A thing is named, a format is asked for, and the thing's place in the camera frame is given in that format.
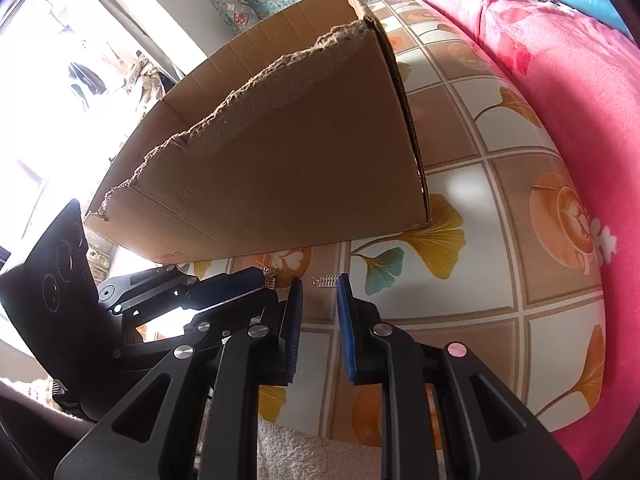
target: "small spring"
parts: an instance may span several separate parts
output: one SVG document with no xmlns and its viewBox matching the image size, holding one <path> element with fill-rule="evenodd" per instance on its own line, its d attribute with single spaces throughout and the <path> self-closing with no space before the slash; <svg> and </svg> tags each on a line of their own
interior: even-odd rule
<svg viewBox="0 0 640 480">
<path fill-rule="evenodd" d="M 262 273 L 264 274 L 265 288 L 274 290 L 276 288 L 276 274 L 278 273 L 278 269 L 274 269 L 273 267 L 263 267 Z"/>
<path fill-rule="evenodd" d="M 51 395 L 57 395 L 59 393 L 62 393 L 60 383 L 55 379 L 51 380 Z"/>
<path fill-rule="evenodd" d="M 338 286 L 338 276 L 338 274 L 326 274 L 318 278 L 313 278 L 312 283 L 317 288 L 335 288 Z"/>
</svg>

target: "cardboard box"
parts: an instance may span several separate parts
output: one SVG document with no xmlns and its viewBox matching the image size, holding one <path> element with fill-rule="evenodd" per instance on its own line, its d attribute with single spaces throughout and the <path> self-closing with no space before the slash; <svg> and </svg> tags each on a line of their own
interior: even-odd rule
<svg viewBox="0 0 640 480">
<path fill-rule="evenodd" d="M 383 27 L 303 0 L 209 57 L 148 113 L 85 224 L 160 264 L 390 234 L 429 221 Z"/>
</svg>

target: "pink blanket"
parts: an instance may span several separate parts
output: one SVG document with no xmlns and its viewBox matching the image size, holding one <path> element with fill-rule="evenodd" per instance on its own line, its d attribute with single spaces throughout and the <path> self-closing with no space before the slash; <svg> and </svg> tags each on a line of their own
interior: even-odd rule
<svg viewBox="0 0 640 480">
<path fill-rule="evenodd" d="M 510 76 L 558 146 L 593 221 L 606 301 L 600 402 L 554 435 L 588 478 L 640 404 L 640 51 L 540 0 L 423 0 Z"/>
</svg>

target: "ginkgo leaf pattern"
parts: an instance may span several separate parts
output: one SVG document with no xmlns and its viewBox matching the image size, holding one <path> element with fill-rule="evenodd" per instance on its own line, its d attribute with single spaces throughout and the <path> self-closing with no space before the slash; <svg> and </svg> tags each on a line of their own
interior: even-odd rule
<svg viewBox="0 0 640 480">
<path fill-rule="evenodd" d="M 397 61 L 396 63 L 398 64 L 398 70 L 400 71 L 402 82 L 405 83 L 411 73 L 411 65 L 402 61 Z"/>
<path fill-rule="evenodd" d="M 399 247 L 389 249 L 374 258 L 359 254 L 363 249 L 382 242 L 407 243 L 436 278 L 449 278 L 458 262 L 458 253 L 466 243 L 464 231 L 457 229 L 462 225 L 463 219 L 443 195 L 430 194 L 429 202 L 432 223 L 428 227 L 377 238 L 351 251 L 351 256 L 361 257 L 367 265 L 366 294 L 375 294 L 392 286 L 396 277 L 402 273 L 404 251 Z"/>
<path fill-rule="evenodd" d="M 604 334 L 602 333 L 602 327 L 598 324 L 595 325 L 591 331 L 591 338 L 589 339 L 589 346 L 587 347 L 587 355 L 584 359 L 584 367 L 582 368 L 582 374 L 578 381 L 574 386 L 565 391 L 565 393 L 557 396 L 537 412 L 536 416 L 542 415 L 546 410 L 560 402 L 560 400 L 576 392 L 582 394 L 584 400 L 587 401 L 587 405 L 590 410 L 595 408 L 598 400 L 600 399 L 600 389 L 602 388 L 602 378 L 604 376 L 604 355 Z"/>
<path fill-rule="evenodd" d="M 499 104 L 489 106 L 480 111 L 478 115 L 474 117 L 474 120 L 477 121 L 480 116 L 489 110 L 494 110 L 495 108 L 508 108 L 516 112 L 521 117 L 525 118 L 531 124 L 533 124 L 537 128 L 542 128 L 542 123 L 540 123 L 540 119 L 533 111 L 533 109 L 526 104 L 526 102 L 522 101 L 516 92 L 507 88 L 506 86 L 500 87 L 500 97 L 502 97 L 502 101 Z"/>
<path fill-rule="evenodd" d="M 258 413 L 264 420 L 275 422 L 280 416 L 280 409 L 287 402 L 287 391 L 281 386 L 260 385 L 258 391 Z"/>
<path fill-rule="evenodd" d="M 193 273 L 201 280 L 204 279 L 204 274 L 211 266 L 211 260 L 202 260 L 200 262 L 193 263 Z"/>
<path fill-rule="evenodd" d="M 444 32 L 450 32 L 451 34 L 455 34 L 456 31 L 453 30 L 453 27 L 451 27 L 450 25 L 447 25 L 446 23 L 439 23 L 438 26 L 436 27 L 436 30 L 442 30 Z"/>
<path fill-rule="evenodd" d="M 440 194 L 430 195 L 433 223 L 423 229 L 406 231 L 397 237 L 407 242 L 424 261 L 431 273 L 446 280 L 458 262 L 458 253 L 465 246 L 465 233 L 455 229 L 462 225 L 462 216 Z"/>
<path fill-rule="evenodd" d="M 402 272 L 404 251 L 400 247 L 389 249 L 375 258 L 362 256 L 367 264 L 367 277 L 364 284 L 365 293 L 370 296 L 394 284 L 396 276 Z"/>
</svg>

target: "white fluffy fabric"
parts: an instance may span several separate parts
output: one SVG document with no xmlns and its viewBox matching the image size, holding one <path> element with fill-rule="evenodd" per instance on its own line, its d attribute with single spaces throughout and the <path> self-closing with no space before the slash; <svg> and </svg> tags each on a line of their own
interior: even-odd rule
<svg viewBox="0 0 640 480">
<path fill-rule="evenodd" d="M 445 478 L 442 452 L 438 474 Z M 380 448 L 347 444 L 281 428 L 258 419 L 260 480 L 370 480 L 380 478 Z"/>
</svg>

